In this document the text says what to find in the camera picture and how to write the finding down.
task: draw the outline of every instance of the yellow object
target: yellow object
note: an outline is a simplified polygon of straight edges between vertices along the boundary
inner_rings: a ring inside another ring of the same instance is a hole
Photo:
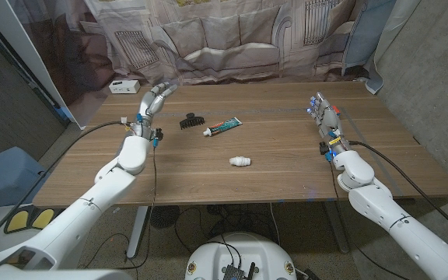
[[[341,140],[341,138],[336,138],[336,139],[333,139],[333,140],[331,140],[330,141],[330,145],[333,145],[334,143],[336,143],[336,142],[338,142],[338,141],[340,141]]]
[[[53,209],[46,209],[42,211],[32,222],[32,227],[35,229],[43,229],[51,222],[51,220],[53,219],[53,215]]]
[[[27,219],[29,218],[29,212],[21,211],[16,213],[9,221],[6,232],[10,233],[15,230],[24,229],[27,227]]]

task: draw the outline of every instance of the black hair clip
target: black hair clip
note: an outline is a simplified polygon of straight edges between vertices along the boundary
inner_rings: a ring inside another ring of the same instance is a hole
[[[203,117],[195,117],[193,113],[186,115],[186,119],[179,122],[180,129],[190,128],[196,125],[204,124],[205,120]]]

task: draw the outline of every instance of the printed backdrop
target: printed backdrop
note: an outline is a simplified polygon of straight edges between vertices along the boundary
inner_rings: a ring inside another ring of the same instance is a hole
[[[354,79],[395,0],[12,0],[68,105],[112,79]]]

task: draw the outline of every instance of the wooden table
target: wooden table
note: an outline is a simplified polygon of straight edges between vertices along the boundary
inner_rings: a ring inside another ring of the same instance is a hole
[[[131,121],[143,94],[112,95],[89,127],[105,121]],[[156,205],[326,201],[336,198],[328,162],[319,154],[320,136],[306,113],[309,98],[321,91],[341,110],[346,138],[367,142],[398,164],[430,197],[448,197],[448,175],[395,116],[360,82],[310,82],[181,86],[157,114],[154,127],[164,137],[156,150]],[[206,124],[180,129],[193,112]],[[207,125],[238,117],[243,125],[211,138]],[[108,126],[81,139],[65,155],[33,203],[70,205],[93,185],[96,172],[117,152],[125,135]],[[419,197],[389,164],[355,147],[395,198]],[[229,158],[251,158],[247,167]],[[120,205],[151,205],[152,153],[130,193]],[[347,193],[338,188],[341,197]]]

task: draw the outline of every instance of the toothpaste tube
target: toothpaste tube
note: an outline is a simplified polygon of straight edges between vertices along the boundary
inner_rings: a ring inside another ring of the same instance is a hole
[[[214,136],[218,133],[221,133],[223,131],[226,131],[228,129],[237,127],[238,125],[242,124],[240,120],[238,120],[236,117],[229,119],[227,121],[223,121],[220,124],[216,124],[214,126],[211,126],[210,128],[207,128],[206,131],[203,131],[203,135],[205,136]]]

